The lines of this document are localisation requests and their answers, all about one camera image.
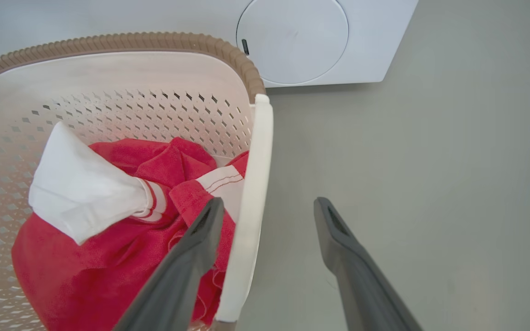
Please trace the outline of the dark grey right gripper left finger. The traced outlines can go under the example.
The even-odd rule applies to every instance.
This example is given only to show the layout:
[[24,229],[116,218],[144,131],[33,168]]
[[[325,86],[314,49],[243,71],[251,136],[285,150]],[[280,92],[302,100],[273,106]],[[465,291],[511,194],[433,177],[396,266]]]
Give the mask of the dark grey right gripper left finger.
[[120,318],[115,331],[187,330],[200,279],[217,257],[224,211],[221,198],[206,203]]

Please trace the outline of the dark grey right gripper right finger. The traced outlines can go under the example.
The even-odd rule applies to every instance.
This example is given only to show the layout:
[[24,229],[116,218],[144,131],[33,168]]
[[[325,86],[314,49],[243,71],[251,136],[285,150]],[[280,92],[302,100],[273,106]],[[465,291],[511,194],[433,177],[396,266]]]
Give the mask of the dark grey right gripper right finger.
[[324,264],[337,280],[350,331],[421,331],[411,311],[332,202],[314,202],[318,243]]

